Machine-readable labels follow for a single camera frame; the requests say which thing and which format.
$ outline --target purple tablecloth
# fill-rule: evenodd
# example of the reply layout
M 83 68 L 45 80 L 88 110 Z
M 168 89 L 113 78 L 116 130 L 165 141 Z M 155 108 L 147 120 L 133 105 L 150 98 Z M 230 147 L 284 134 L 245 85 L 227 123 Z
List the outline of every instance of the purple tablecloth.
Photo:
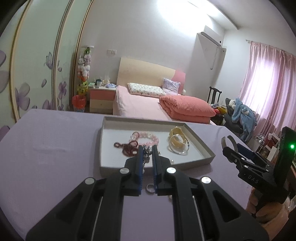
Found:
M 0 207 L 21 237 L 85 178 L 100 178 L 98 132 L 103 117 L 30 110 L 0 142 Z M 210 165 L 185 173 L 211 177 L 245 208 L 251 186 L 237 177 L 235 165 L 222 155 L 221 147 L 223 136 L 231 134 L 241 141 L 222 126 L 189 126 L 216 157 Z M 151 182 L 152 177 L 144 176 L 142 195 L 124 199 L 122 241 L 174 240 L 172 204 L 166 196 L 146 193 Z

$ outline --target wooden headboard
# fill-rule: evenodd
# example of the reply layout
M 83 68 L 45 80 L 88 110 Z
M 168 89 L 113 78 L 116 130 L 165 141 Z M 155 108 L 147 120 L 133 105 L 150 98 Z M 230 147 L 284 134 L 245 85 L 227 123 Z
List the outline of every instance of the wooden headboard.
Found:
M 117 85 L 128 87 L 128 83 L 138 83 L 162 87 L 163 78 L 180 82 L 179 93 L 182 93 L 185 83 L 185 73 L 158 64 L 121 58 Z

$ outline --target curtain rod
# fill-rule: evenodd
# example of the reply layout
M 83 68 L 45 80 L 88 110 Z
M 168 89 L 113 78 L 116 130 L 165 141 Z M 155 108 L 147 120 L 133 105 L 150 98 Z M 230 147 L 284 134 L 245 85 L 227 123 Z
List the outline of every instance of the curtain rod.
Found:
M 280 48 L 274 47 L 274 46 L 269 45 L 269 44 L 264 44 L 264 43 L 260 43 L 260 42 L 255 42 L 255 41 L 248 40 L 248 39 L 246 39 L 246 42 L 248 42 L 248 43 L 253 42 L 253 43 L 256 43 L 256 44 L 262 44 L 262 45 L 265 45 L 265 46 L 270 46 L 270 47 L 275 48 L 275 49 L 277 49 L 277 50 L 285 51 L 285 50 L 283 50 L 283 49 L 280 49 Z

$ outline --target floral pillow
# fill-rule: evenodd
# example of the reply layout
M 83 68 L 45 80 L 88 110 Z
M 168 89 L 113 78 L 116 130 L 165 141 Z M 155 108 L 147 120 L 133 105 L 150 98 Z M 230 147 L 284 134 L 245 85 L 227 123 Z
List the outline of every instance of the floral pillow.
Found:
M 166 96 L 166 93 L 158 86 L 128 83 L 128 88 L 132 95 L 142 95 L 156 98 Z
M 180 82 L 174 82 L 169 79 L 163 78 L 163 91 L 166 92 L 166 90 L 178 93 L 179 87 L 181 83 Z

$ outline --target chair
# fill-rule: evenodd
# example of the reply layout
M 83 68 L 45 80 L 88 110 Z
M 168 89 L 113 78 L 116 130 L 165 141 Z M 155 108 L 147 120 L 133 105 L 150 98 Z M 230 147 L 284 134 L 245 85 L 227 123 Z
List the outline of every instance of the chair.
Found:
M 224 114 L 224 120 L 225 120 L 224 126 L 227 129 L 229 129 L 231 132 L 242 134 L 244 132 L 242 125 L 239 122 L 238 123 L 232 122 L 232 115 L 233 115 L 234 109 L 232 109 L 229 106 L 229 102 L 230 102 L 230 99 L 226 98 L 225 103 L 227 108 L 227 114 Z
M 213 90 L 213 94 L 212 94 L 211 104 L 215 104 L 215 103 L 218 103 L 219 102 L 220 95 L 222 94 L 222 91 L 220 91 L 220 90 L 218 90 L 216 88 L 210 87 L 209 97 L 207 98 L 207 102 L 208 103 L 209 103 L 209 100 L 210 100 L 210 95 L 211 95 L 211 91 L 212 90 Z M 217 92 L 219 92 L 219 96 L 218 96 L 217 102 L 215 102 Z

